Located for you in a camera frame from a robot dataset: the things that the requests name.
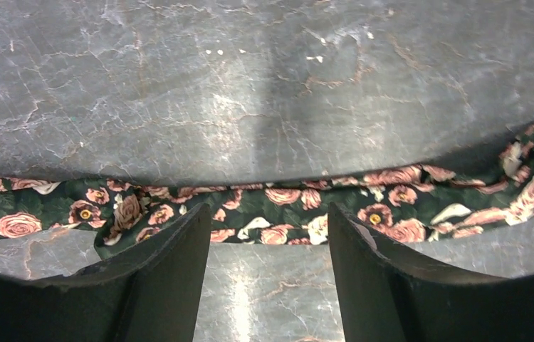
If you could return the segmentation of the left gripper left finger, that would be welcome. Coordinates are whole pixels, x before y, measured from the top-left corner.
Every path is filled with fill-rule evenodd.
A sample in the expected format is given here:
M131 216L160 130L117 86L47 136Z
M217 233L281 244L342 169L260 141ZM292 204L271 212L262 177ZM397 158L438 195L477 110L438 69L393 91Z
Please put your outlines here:
M0 274L0 341L191 341L211 234L199 204L70 276Z

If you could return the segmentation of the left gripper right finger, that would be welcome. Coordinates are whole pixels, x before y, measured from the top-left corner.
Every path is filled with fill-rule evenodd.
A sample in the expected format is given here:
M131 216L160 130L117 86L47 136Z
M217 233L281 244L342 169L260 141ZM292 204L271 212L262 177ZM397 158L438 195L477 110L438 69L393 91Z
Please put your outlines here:
M534 341L534 274L431 258L331 203L329 248L347 341Z

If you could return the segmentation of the black pink rose tie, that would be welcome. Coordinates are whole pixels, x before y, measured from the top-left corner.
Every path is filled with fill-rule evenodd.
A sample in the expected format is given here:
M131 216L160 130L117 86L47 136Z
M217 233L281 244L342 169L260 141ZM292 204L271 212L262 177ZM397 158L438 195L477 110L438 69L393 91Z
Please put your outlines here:
M321 245L328 241L333 202L402 243L523 223L534 217L534 123L480 175L411 165L316 181L178 188L0 177L0 239L55 228L89 230L97 253L108 258L206 204L213 242Z

